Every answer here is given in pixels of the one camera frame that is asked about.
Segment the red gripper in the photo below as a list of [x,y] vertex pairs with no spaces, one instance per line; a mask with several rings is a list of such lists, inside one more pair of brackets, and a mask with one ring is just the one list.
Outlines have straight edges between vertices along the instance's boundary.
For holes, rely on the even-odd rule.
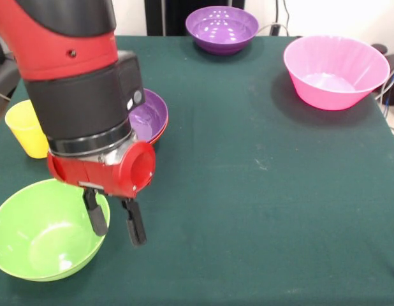
[[147,242],[147,236],[139,204],[133,198],[151,183],[156,169],[156,155],[147,142],[135,142],[121,152],[122,157],[113,162],[59,157],[48,153],[47,164],[57,180],[73,186],[90,187],[84,189],[82,198],[92,230],[99,237],[107,234],[108,226],[94,189],[110,196],[123,197],[121,204],[128,213],[129,237],[131,243],[139,247]]

